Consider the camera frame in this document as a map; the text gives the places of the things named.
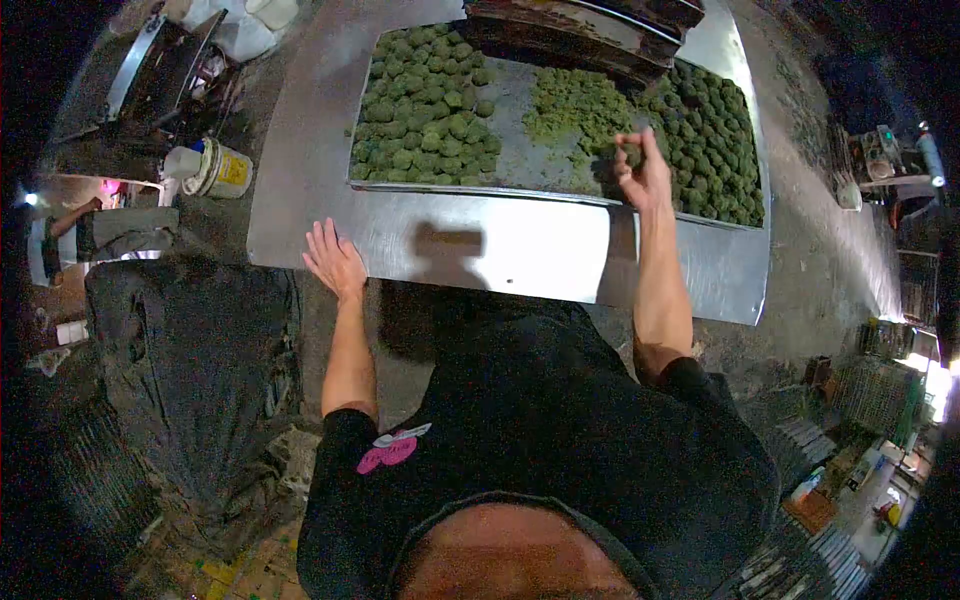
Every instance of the aluminum sheet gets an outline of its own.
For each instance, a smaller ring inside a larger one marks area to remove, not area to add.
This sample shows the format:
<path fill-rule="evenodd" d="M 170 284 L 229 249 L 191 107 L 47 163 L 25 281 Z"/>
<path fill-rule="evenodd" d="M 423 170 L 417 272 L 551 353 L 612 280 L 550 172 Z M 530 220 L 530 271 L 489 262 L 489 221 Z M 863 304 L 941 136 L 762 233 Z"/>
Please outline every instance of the aluminum sheet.
<path fill-rule="evenodd" d="M 763 229 L 678 221 L 697 317 L 756 324 L 770 259 L 770 178 L 756 96 L 740 36 L 722 0 L 678 53 L 743 90 L 754 124 Z M 349 137 L 381 32 L 464 18 L 458 0 L 328 0 L 291 62 L 257 165 L 247 237 L 254 264 L 304 268 L 303 233 L 332 217 L 371 276 L 629 305 L 637 277 L 638 215 L 623 207 L 454 194 L 354 190 L 344 178 Z"/>

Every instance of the white tag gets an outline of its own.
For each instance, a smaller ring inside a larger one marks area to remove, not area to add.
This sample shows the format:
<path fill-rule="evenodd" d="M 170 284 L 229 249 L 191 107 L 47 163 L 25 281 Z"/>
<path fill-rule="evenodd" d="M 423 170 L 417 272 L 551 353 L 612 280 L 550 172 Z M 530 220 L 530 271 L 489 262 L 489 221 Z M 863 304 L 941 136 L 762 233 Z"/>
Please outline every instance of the white tag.
<path fill-rule="evenodd" d="M 396 436 L 392 436 L 389 433 L 385 433 L 376 440 L 373 440 L 373 445 L 378 448 L 389 448 L 390 444 L 393 442 L 399 442 L 400 440 L 406 440 L 407 438 L 418 438 L 427 431 L 430 430 L 430 427 L 433 423 L 427 423 L 421 425 L 420 427 L 414 427 L 408 431 L 401 432 Z"/>

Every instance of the white bucket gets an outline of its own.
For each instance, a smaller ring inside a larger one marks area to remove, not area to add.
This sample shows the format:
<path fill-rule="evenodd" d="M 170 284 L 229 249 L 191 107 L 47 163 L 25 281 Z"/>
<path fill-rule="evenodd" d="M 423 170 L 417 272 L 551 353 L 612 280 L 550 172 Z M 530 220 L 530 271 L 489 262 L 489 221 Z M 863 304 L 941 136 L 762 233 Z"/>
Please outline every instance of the white bucket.
<path fill-rule="evenodd" d="M 185 180 L 200 173 L 204 155 L 196 150 L 178 146 L 163 159 L 163 177 L 175 180 Z"/>
<path fill-rule="evenodd" d="M 300 9 L 297 0 L 247 0 L 245 8 L 274 31 L 289 25 Z"/>
<path fill-rule="evenodd" d="M 253 181 L 253 161 L 212 137 L 204 138 L 200 171 L 183 180 L 188 196 L 240 198 Z"/>

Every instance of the pink logo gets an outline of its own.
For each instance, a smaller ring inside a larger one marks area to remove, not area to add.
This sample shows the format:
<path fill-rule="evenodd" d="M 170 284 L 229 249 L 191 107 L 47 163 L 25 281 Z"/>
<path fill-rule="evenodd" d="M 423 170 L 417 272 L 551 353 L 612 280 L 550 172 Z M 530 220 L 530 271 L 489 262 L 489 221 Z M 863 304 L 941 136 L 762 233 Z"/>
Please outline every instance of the pink logo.
<path fill-rule="evenodd" d="M 399 465 L 410 458 L 410 455 L 417 449 L 417 438 L 404 438 L 396 440 L 385 448 L 373 447 L 363 455 L 360 464 L 357 465 L 357 472 L 366 475 L 377 468 L 381 463 L 387 467 Z"/>

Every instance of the black t-shirt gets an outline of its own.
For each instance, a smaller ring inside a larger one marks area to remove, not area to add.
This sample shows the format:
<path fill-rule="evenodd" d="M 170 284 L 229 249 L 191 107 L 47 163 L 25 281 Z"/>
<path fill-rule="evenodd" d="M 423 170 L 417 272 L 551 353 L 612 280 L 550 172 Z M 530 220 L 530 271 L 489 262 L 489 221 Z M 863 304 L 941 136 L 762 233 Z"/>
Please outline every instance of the black t-shirt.
<path fill-rule="evenodd" d="M 313 598 L 390 598 L 430 527 L 507 501 L 569 517 L 643 598 L 709 597 L 763 542 L 779 481 L 693 359 L 661 381 L 637 384 L 586 314 L 464 334 L 390 437 L 355 410 L 324 419 L 301 584 Z"/>

